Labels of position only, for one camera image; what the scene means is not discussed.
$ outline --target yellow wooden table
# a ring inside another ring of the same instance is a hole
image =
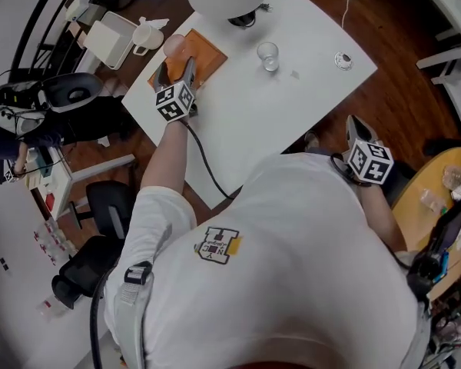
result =
[[[421,250],[429,241],[429,234],[439,216],[420,202],[424,189],[428,188],[440,196],[449,208],[454,204],[450,192],[443,185],[443,170],[447,165],[461,166],[461,148],[444,151],[429,161],[413,177],[393,205],[393,213],[403,232],[409,251]],[[446,291],[461,276],[461,248],[454,244],[449,250],[449,270],[430,293],[433,301]]]

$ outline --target forearm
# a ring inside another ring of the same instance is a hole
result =
[[[161,143],[155,150],[141,187],[162,186],[183,192],[187,160],[187,128],[179,121],[166,126]]]
[[[18,157],[14,165],[14,173],[16,175],[21,174],[24,171],[25,163],[28,157],[28,146],[26,143],[21,141],[21,144],[18,148]]]
[[[369,188],[360,188],[360,203],[366,215],[367,224],[377,236],[392,251],[405,251],[405,239],[381,187],[373,184]]]

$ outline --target plastic bottle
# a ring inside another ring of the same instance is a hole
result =
[[[435,214],[445,214],[447,212],[447,206],[444,199],[435,195],[428,188],[423,189],[422,195],[420,195],[420,202],[427,206]]]
[[[443,172],[443,185],[461,195],[461,167],[448,165]]]

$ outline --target white mug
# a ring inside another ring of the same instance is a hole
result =
[[[142,16],[140,18],[140,25],[135,29],[131,40],[135,44],[133,53],[138,56],[145,55],[151,49],[157,49],[164,42],[164,34]]]

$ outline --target wooden cutting board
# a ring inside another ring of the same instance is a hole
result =
[[[193,55],[197,61],[197,75],[194,81],[194,88],[198,89],[227,60],[227,56],[194,28],[186,35],[186,39],[191,42]],[[166,58],[164,61],[167,63],[167,72],[170,80],[174,81],[183,75],[184,66],[186,65],[185,61],[173,58]],[[155,73],[148,80],[148,83],[152,87],[154,87],[154,76]]]

